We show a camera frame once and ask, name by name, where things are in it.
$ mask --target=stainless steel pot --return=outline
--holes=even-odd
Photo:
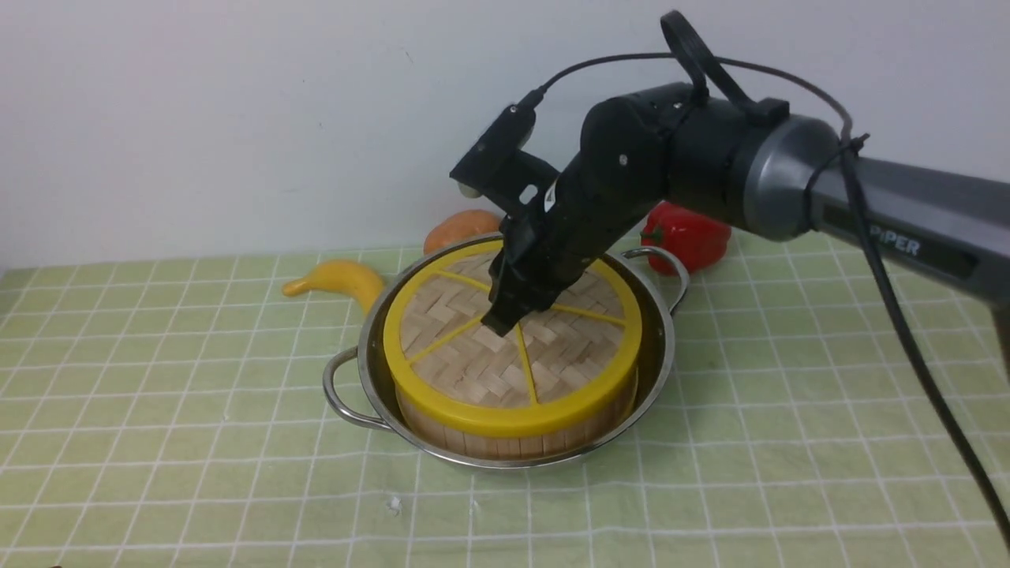
[[[689,284],[688,271],[684,267],[684,264],[677,257],[655,247],[632,249],[622,253],[619,257],[609,254],[602,257],[603,262],[607,263],[624,277],[624,280],[634,291],[642,312],[643,333],[642,345],[638,355],[638,392],[631,414],[624,421],[587,446],[552,456],[520,460],[472,458],[433,446],[411,432],[404,421],[403,415],[400,413],[400,407],[396,401],[396,385],[383,355],[385,353],[382,345],[383,327],[389,305],[399,293],[404,283],[434,259],[476,243],[497,239],[501,239],[501,236],[479,236],[433,253],[401,272],[396,280],[390,286],[386,287],[365,319],[358,346],[337,354],[326,364],[326,368],[323,371],[322,385],[326,400],[341,418],[363,428],[388,434],[397,434],[416,448],[450,463],[478,469],[523,470],[580,459],[623,434],[648,410],[649,406],[652,405],[660,395],[660,391],[663,390],[673,370],[673,313],[684,298]],[[681,288],[669,307],[666,305],[659,289],[651,282],[643,278],[627,262],[627,259],[648,255],[656,255],[670,262],[677,269],[680,276]],[[333,385],[333,375],[336,369],[355,359],[358,360],[358,372],[361,377],[362,387],[365,389],[365,395],[378,414],[377,416],[369,416],[350,409],[336,394],[336,388]]]

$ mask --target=toy banana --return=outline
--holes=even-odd
[[[285,284],[281,292],[288,297],[310,290],[346,294],[358,300],[362,311],[368,313],[384,286],[379,274],[368,266],[337,259],[320,263],[304,277]]]

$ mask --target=metal pot rim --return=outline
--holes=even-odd
[[[380,294],[379,298],[373,304],[372,308],[366,316],[365,322],[362,325],[361,337],[358,342],[358,347],[354,349],[357,352],[358,359],[358,371],[361,378],[362,388],[365,390],[365,395],[369,400],[369,403],[379,414],[378,418],[372,418],[367,420],[362,420],[361,425],[368,428],[373,428],[377,430],[391,431],[399,435],[401,438],[409,442],[414,447],[422,450],[436,458],[442,459],[447,462],[476,467],[480,469],[490,469],[490,470],[519,470],[519,469],[530,469],[537,468],[548,465],[557,465],[565,462],[570,462],[579,459],[586,454],[604,446],[620,435],[627,431],[631,425],[633,425],[648,408],[655,402],[659,397],[660,392],[666,385],[668,378],[673,371],[674,365],[674,323],[672,313],[676,309],[680,300],[684,297],[684,293],[687,290],[688,275],[687,270],[684,269],[683,264],[676,258],[667,253],[666,251],[659,250],[654,247],[642,247],[632,249],[630,251],[624,252],[623,256],[615,256],[611,254],[606,254],[603,258],[608,263],[614,263],[619,265],[621,268],[625,269],[625,272],[637,280],[636,284],[640,285],[647,293],[649,299],[651,300],[652,306],[650,309],[654,309],[659,315],[660,321],[662,322],[662,333],[665,336],[665,349],[663,350],[662,363],[659,366],[659,376],[655,379],[649,392],[645,395],[640,403],[638,403],[631,414],[625,418],[621,423],[611,430],[609,433],[601,437],[600,439],[594,441],[591,444],[582,446],[564,452],[561,454],[554,454],[551,456],[546,456],[542,458],[530,458],[530,459],[519,459],[519,460],[487,460],[480,458],[472,458],[470,456],[457,454],[454,452],[449,452],[443,450],[437,446],[429,444],[428,442],[422,440],[420,437],[415,435],[406,424],[402,423],[399,418],[397,418],[387,407],[385,401],[380,397],[378,390],[375,387],[374,379],[370,372],[370,361],[371,357],[368,356],[370,350],[378,348],[378,343],[375,342],[374,337],[377,333],[381,333],[380,323],[384,321],[381,315],[388,310],[389,303],[392,298],[399,292],[404,283],[414,276],[422,267],[432,262],[434,259],[439,258],[442,255],[450,253],[452,251],[469,247],[478,243],[484,243],[489,241],[500,240],[500,234],[490,234],[481,235],[469,239],[467,241],[451,245],[435,253],[432,253],[416,262],[411,264],[409,267],[401,271],[401,273],[396,277],[396,279],[391,282],[383,292]],[[647,254],[659,254],[663,256],[666,260],[670,261],[678,269],[681,274],[682,288],[679,296],[675,300],[671,307],[666,305],[662,294],[654,284],[649,282],[647,279],[643,278],[638,271],[631,266],[631,264],[625,259],[634,258],[637,256],[644,256]],[[342,362],[345,362],[355,355],[348,355],[344,358]],[[335,366],[327,366],[327,375],[324,376],[324,383],[327,380],[331,380],[331,375]]]

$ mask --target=pot handle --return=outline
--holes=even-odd
[[[336,410],[336,413],[348,422],[359,425],[362,428],[369,428],[372,430],[379,430],[384,432],[393,432],[393,429],[385,422],[382,418],[378,416],[368,416],[357,410],[351,410],[349,406],[340,400],[340,397],[336,395],[336,387],[333,385],[333,375],[336,374],[336,369],[354,359],[358,359],[358,347],[352,347],[346,349],[336,354],[329,363],[326,363],[326,368],[322,372],[322,390],[326,394],[326,402]]]
[[[677,292],[677,297],[674,299],[674,303],[670,306],[670,315],[673,315],[674,312],[677,311],[677,306],[681,305],[684,295],[688,293],[688,286],[691,284],[691,276],[688,273],[687,267],[684,266],[684,263],[682,263],[680,259],[675,257],[669,251],[665,251],[659,247],[638,247],[621,253],[621,256],[625,259],[647,257],[649,255],[661,257],[663,260],[674,265],[674,269],[677,270],[677,276],[681,279],[681,289]]]

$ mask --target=red bell pepper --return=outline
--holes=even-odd
[[[640,235],[642,245],[672,253],[693,274],[725,256],[731,233],[732,228],[725,223],[663,201],[648,213]],[[674,267],[660,257],[648,257],[648,264],[660,274],[677,274]]]

